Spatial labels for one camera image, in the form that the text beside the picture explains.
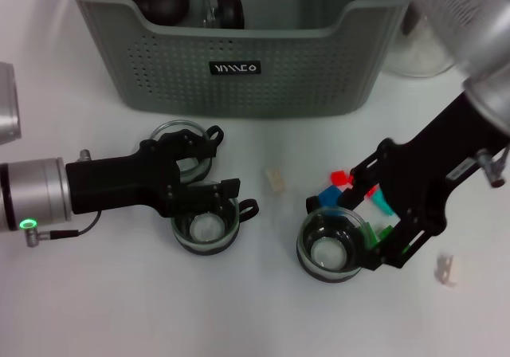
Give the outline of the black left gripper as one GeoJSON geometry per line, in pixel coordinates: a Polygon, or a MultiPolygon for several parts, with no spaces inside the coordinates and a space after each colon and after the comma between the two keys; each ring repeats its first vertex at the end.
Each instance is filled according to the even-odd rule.
{"type": "Polygon", "coordinates": [[[65,166],[72,211],[86,214],[127,206],[149,206],[160,216],[222,210],[237,198],[239,178],[221,182],[179,184],[177,160],[214,158],[218,143],[188,129],[145,139],[124,157],[69,163],[65,166]]]}

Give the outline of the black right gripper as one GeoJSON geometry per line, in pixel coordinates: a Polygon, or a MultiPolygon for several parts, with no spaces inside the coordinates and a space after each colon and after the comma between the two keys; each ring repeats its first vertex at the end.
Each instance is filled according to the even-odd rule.
{"type": "Polygon", "coordinates": [[[479,168],[478,155],[495,155],[495,128],[462,93],[411,141],[384,139],[374,153],[351,170],[353,185],[337,199],[356,208],[379,183],[400,222],[367,252],[367,268],[401,269],[446,227],[445,204],[451,192],[479,168]]]}

